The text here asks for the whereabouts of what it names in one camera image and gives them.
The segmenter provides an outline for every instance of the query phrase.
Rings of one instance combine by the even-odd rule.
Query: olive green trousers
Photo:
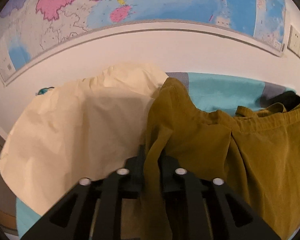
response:
[[[168,78],[148,115],[142,239],[172,239],[160,194],[163,149],[200,179],[224,179],[282,239],[300,225],[300,104],[206,113]]]

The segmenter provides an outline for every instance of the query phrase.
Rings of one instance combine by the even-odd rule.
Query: gray fabric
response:
[[[181,81],[181,83],[187,88],[187,91],[189,92],[189,75],[187,72],[168,72],[167,75]]]
[[[263,89],[262,97],[265,97],[267,100],[269,100],[270,98],[278,96],[285,91],[286,88],[283,86],[265,82],[265,88]]]

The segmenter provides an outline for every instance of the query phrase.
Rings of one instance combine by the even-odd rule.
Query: crumpled fabric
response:
[[[4,181],[43,215],[80,178],[123,167],[145,142],[149,108],[167,77],[149,64],[122,63],[35,97],[0,154]]]
[[[200,179],[222,178],[282,240],[300,226],[300,104],[291,111],[282,103],[257,112],[239,106],[235,117],[207,113],[168,78],[148,114],[142,240],[172,239],[160,192],[163,149]]]

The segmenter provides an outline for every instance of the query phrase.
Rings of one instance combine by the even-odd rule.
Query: cream cloth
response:
[[[168,76],[147,64],[112,66],[37,96],[10,131],[0,173],[43,215],[80,178],[105,178],[135,156],[153,98]]]

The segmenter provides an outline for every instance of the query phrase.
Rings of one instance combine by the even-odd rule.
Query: world map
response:
[[[69,38],[135,21],[180,20],[244,33],[282,48],[285,0],[9,0],[0,12],[4,82]]]

